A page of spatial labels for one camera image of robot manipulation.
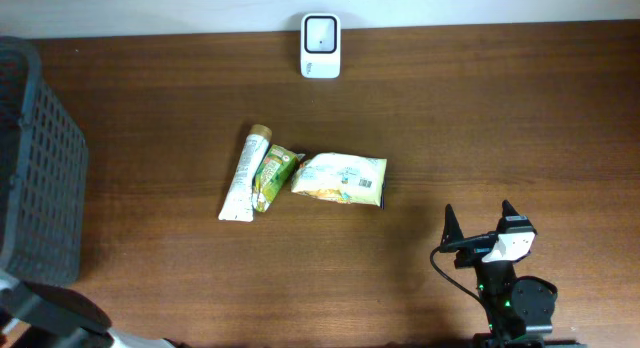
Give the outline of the dark grey plastic basket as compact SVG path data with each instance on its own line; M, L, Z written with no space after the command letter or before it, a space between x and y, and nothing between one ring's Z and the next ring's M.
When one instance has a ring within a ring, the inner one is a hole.
M42 75L36 48L1 39L1 271L67 286L78 279L89 152Z

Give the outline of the green snack pouch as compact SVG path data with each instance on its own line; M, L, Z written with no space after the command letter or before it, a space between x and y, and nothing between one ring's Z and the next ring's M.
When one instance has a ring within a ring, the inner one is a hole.
M272 145L254 176L252 205L258 212L266 212L280 189L299 166L303 154L282 146Z

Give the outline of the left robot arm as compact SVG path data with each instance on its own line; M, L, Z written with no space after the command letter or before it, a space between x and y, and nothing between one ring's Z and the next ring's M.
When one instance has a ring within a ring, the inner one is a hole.
M108 315L71 289L1 273L1 345L44 348L177 348L166 338L116 330Z

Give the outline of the white tube with tan cap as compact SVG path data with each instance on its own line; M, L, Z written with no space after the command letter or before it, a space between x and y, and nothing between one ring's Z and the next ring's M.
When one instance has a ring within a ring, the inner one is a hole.
M222 221L253 221L253 179L261 164L272 137L270 128L254 124L246 140L225 197L218 219Z

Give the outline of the white yellow snack bag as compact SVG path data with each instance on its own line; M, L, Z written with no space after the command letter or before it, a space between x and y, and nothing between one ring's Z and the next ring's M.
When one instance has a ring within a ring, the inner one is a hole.
M302 163L291 192L340 204L384 206L387 160L320 153Z

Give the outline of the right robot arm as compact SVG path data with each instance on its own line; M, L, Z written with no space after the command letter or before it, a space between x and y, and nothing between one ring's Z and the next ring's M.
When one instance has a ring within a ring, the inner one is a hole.
M514 266L531 254L537 236L530 219L507 200L502 202L496 228L466 237L451 205L445 207L440 244L430 253L434 270L473 298L485 312L489 331L473 336L472 347L579 347L575 340L546 339L553 331L552 316L558 288L535 276L517 276ZM435 255L453 253L454 267L472 268L476 290L471 291L446 274Z

